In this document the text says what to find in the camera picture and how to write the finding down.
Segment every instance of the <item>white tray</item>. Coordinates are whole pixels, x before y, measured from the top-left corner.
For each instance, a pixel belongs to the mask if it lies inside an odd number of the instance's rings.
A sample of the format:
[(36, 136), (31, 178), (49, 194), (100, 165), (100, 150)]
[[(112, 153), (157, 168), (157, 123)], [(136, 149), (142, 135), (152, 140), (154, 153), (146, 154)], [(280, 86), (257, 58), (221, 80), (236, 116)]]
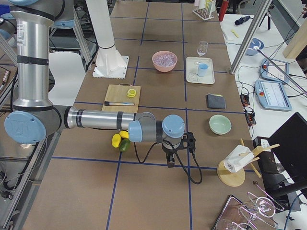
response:
[[(207, 73), (204, 77), (197, 75), (199, 63), (208, 65)], [(187, 57), (187, 82), (198, 84), (214, 84), (214, 70), (212, 59), (206, 57)]]

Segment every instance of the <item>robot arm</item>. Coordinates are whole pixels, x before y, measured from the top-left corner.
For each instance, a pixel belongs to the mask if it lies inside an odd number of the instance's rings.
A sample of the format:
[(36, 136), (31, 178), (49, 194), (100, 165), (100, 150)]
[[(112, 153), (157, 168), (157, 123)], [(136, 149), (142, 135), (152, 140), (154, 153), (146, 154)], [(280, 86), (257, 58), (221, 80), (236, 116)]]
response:
[[(190, 138), (183, 147), (185, 124), (181, 117), (170, 115), (156, 121), (150, 113), (131, 114), (80, 110), (56, 106), (48, 99), (49, 27), (58, 18), (70, 20), (72, 0), (9, 0), (11, 14), (17, 21), (18, 99), (5, 120), (5, 129), (15, 141), (31, 144), (43, 140), (57, 130), (74, 127), (128, 130), (134, 142), (163, 143), (163, 150), (172, 156), (177, 149), (194, 148)], [(173, 166), (170, 157), (169, 166)]]

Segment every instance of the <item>wooden cutting board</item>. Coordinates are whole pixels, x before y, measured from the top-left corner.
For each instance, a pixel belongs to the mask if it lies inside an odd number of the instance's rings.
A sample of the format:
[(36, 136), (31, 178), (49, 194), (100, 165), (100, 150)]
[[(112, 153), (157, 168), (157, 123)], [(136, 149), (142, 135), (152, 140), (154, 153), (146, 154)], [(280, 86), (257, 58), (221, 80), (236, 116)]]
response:
[[(127, 97), (127, 92), (129, 89), (135, 89), (135, 97)], [(137, 113), (139, 107), (141, 87), (134, 85), (109, 85), (105, 101), (107, 102), (131, 102), (134, 106), (102, 106), (102, 111), (109, 112), (127, 112), (127, 113)]]

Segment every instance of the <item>light green bowl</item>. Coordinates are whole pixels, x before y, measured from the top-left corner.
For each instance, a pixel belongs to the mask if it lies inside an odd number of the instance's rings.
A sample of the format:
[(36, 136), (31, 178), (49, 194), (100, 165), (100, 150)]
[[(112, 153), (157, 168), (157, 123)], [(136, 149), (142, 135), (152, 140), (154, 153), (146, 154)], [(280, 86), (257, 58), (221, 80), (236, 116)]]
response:
[(214, 115), (209, 120), (209, 126), (213, 133), (222, 135), (231, 130), (230, 120), (223, 115)]

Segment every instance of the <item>cup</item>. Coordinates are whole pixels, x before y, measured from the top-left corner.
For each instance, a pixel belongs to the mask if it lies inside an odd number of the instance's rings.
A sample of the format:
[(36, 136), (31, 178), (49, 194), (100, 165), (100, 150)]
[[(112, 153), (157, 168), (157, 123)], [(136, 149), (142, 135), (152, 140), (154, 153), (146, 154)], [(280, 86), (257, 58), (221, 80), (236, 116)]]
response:
[(198, 71), (197, 71), (197, 75), (199, 77), (203, 77), (206, 75), (206, 72), (208, 70), (208, 65), (207, 64), (204, 64), (204, 63), (200, 63), (198, 65)]

